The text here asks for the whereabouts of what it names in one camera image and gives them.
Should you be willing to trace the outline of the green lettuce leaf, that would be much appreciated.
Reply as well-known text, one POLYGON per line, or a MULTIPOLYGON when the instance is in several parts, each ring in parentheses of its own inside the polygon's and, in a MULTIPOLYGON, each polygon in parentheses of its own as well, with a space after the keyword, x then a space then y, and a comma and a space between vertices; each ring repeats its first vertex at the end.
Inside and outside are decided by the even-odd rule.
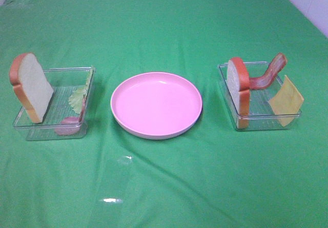
POLYGON ((94 67, 91 67, 86 78, 86 83, 83 86, 77 88, 75 91, 73 91, 68 99, 70 107, 76 114, 80 114, 82 112, 84 106, 84 98, 87 97, 93 72, 94 67))

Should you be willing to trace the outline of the bacon strip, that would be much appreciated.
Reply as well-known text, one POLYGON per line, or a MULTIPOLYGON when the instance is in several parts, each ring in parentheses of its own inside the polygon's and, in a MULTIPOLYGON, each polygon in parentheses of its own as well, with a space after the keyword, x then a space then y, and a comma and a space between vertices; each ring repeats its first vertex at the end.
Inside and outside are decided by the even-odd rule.
POLYGON ((269 87, 277 74, 285 67, 288 60, 283 53, 278 53, 270 62, 264 74, 260 77, 250 78, 251 90, 262 90, 269 87))
POLYGON ((82 119, 85 113, 86 96, 83 96, 81 103, 81 111, 78 117, 65 117, 61 122, 61 127, 54 129, 55 133, 60 136, 74 135, 78 133, 82 126, 82 119))

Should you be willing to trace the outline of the bread slice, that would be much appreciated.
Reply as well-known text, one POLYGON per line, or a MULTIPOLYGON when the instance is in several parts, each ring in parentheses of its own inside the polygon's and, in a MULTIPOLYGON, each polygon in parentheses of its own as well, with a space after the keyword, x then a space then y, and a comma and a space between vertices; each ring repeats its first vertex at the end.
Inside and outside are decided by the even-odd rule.
POLYGON ((238 116, 248 116, 250 109, 250 80, 248 70, 240 57, 228 62, 227 86, 238 116))
POLYGON ((18 55, 9 71, 13 91, 33 123, 41 123, 54 93, 33 53, 18 55))

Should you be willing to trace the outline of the pink round plate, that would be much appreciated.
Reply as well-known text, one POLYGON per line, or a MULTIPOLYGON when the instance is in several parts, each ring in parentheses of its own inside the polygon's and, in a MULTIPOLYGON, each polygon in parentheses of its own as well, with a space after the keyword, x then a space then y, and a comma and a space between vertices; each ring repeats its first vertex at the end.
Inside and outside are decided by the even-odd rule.
POLYGON ((127 132, 162 140, 179 136, 195 124, 202 112, 202 97, 179 75, 148 72, 123 81, 112 93, 110 107, 127 132))

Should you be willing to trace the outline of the green tablecloth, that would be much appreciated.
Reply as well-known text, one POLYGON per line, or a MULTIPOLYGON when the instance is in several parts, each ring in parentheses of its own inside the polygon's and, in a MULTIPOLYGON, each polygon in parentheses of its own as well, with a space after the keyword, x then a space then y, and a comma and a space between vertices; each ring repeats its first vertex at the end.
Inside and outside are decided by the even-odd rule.
POLYGON ((288 0, 7 0, 1 6, 1 227, 327 227, 327 38, 288 0), (26 141, 13 59, 96 68, 88 132, 26 141), (217 65, 278 52, 305 101, 293 128, 236 131, 217 65), (145 140, 110 97, 162 71, 190 80, 202 115, 145 140))

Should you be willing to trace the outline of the right clear plastic tray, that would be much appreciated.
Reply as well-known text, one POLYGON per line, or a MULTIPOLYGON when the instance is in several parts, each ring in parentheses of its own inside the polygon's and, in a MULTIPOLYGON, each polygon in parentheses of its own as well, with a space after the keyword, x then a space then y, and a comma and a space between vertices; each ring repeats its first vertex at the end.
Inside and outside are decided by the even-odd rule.
POLYGON ((269 100, 280 90, 284 78, 278 75, 272 84, 266 89, 250 91, 250 109, 248 116, 238 116, 232 97, 227 86, 227 69, 228 64, 220 64, 218 68, 218 84, 224 98, 225 105, 232 122, 237 131, 264 131, 264 130, 285 130, 298 127, 298 120, 302 114, 300 109, 296 118, 286 127, 280 125, 278 116, 272 111, 269 100))

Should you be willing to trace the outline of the clear plastic tray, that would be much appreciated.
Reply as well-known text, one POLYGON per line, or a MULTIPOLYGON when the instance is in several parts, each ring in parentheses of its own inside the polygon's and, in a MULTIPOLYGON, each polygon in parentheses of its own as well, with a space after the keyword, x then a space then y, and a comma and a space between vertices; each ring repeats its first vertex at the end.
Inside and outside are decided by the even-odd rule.
POLYGON ((13 128, 19 131, 27 141, 76 139, 84 137, 88 127, 85 116, 88 109, 88 102, 93 93, 95 68, 86 97, 85 113, 80 131, 74 135, 60 136, 55 133, 54 129, 61 127, 60 122, 65 117, 79 116, 79 114, 76 114, 70 107, 68 99, 73 91, 86 83, 86 78, 90 69, 91 67, 77 67, 44 70, 44 74, 54 89, 54 93, 43 122, 33 123, 28 117, 26 110, 21 108, 14 120, 13 128))
POLYGON ((278 75, 272 84, 266 89, 250 91, 250 109, 248 116, 238 116, 232 97, 227 86, 227 69, 228 64, 220 64, 218 68, 218 84, 224 98, 225 105, 232 122, 237 131, 264 131, 264 130, 285 130, 298 127, 298 120, 302 114, 300 109, 296 118, 286 127, 280 125, 278 116, 272 111, 269 100, 280 90, 284 78, 278 75))

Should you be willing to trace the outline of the left clear plastic tray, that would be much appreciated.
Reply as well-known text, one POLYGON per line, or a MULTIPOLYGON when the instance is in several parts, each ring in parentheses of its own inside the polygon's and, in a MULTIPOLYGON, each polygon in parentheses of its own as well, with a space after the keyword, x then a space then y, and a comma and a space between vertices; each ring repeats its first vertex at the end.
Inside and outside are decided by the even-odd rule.
POLYGON ((54 89, 54 93, 43 122, 33 123, 28 117, 26 110, 21 108, 14 120, 13 128, 19 131, 27 141, 76 139, 84 137, 88 127, 85 116, 88 109, 88 102, 93 93, 95 68, 86 97, 85 113, 80 131, 74 135, 60 136, 55 133, 54 129, 61 127, 60 122, 65 117, 79 116, 79 114, 76 114, 70 107, 68 99, 73 91, 86 83, 86 78, 90 69, 91 67, 77 67, 44 70, 44 74, 54 89))

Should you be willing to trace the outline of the yellow cheese slice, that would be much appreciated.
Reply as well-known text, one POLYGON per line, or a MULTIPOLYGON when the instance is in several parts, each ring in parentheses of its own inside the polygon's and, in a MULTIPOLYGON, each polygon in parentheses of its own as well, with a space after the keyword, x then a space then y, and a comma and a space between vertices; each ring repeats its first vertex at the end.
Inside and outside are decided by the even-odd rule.
POLYGON ((288 126, 299 113, 304 98, 293 82, 284 76, 283 84, 274 97, 269 100, 269 105, 281 126, 288 126))

